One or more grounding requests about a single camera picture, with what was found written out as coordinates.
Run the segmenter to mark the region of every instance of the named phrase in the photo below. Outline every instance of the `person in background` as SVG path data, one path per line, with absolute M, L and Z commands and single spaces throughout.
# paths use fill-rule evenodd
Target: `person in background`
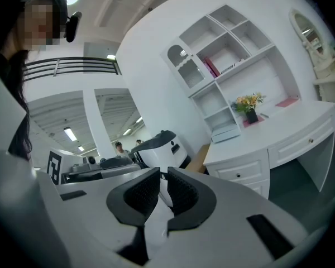
M 140 139 L 136 140 L 135 147 L 138 146 L 138 145 L 140 145 L 140 144 L 142 144 L 142 143 L 143 143 L 143 141 L 141 141 Z
M 26 116 L 17 129 L 8 151 L 12 155 L 29 160 L 32 145 L 28 137 L 29 111 L 23 96 L 25 61 L 30 50 L 37 50 L 39 46 L 52 45 L 64 33 L 67 1 L 22 0 L 18 9 L 13 11 L 17 11 L 17 19 L 11 25 L 3 45 L 0 44 L 0 78 L 26 111 Z
M 117 155 L 122 157 L 129 157 L 130 151 L 124 150 L 123 145 L 118 141 L 116 142 Z

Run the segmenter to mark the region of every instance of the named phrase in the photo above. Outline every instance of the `ceiling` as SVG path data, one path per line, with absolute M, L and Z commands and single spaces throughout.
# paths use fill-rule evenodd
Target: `ceiling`
M 78 0 L 68 6 L 69 15 L 82 12 L 77 37 L 83 41 L 92 39 L 121 42 L 126 32 L 167 0 Z
M 130 128 L 134 133 L 141 128 L 143 121 L 136 123 L 140 114 L 128 92 L 117 92 L 106 94 L 104 91 L 96 91 L 97 102 L 101 112 L 102 120 L 111 141 Z M 54 95 L 29 103 L 31 132 L 30 139 L 35 150 L 35 140 L 40 135 L 46 139 L 46 143 L 75 154 L 84 154 L 95 148 L 95 143 L 89 129 L 88 120 L 85 115 L 82 92 L 73 92 Z M 70 127 L 77 141 L 71 139 L 63 131 Z M 84 152 L 79 151 L 78 146 L 83 146 Z

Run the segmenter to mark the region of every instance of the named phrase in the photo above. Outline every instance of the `pink card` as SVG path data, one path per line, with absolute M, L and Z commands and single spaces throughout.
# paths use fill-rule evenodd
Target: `pink card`
M 284 100 L 282 102 L 279 102 L 275 106 L 278 106 L 278 107 L 287 107 L 287 106 L 290 106 L 291 104 L 293 104 L 296 101 L 298 101 L 298 98 L 287 98 L 286 100 Z
M 247 128 L 247 127 L 250 127 L 250 126 L 253 125 L 253 124 L 257 124 L 257 123 L 260 123 L 260 122 L 262 122 L 262 121 L 264 121 L 264 118 L 261 117 L 260 115 L 258 115 L 258 121 L 257 121 L 257 122 L 252 123 L 252 124 L 249 124 L 249 123 L 248 123 L 248 120 L 244 120 L 244 122 L 243 122 L 243 126 L 244 126 L 244 128 Z

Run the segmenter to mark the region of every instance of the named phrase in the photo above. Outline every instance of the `gray floor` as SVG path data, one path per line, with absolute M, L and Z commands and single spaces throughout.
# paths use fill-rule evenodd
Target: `gray floor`
M 320 193 L 297 160 L 272 169 L 270 181 L 269 200 L 289 212 L 309 232 L 314 231 L 315 219 L 325 214 L 325 208 L 335 197 L 335 146 L 327 180 Z

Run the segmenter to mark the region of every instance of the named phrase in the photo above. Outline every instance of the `metal railing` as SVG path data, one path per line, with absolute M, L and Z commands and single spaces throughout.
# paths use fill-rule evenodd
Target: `metal railing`
M 115 60 L 68 57 L 33 61 L 26 64 L 25 81 L 42 78 L 43 76 L 57 76 L 67 73 L 115 73 L 121 74 Z

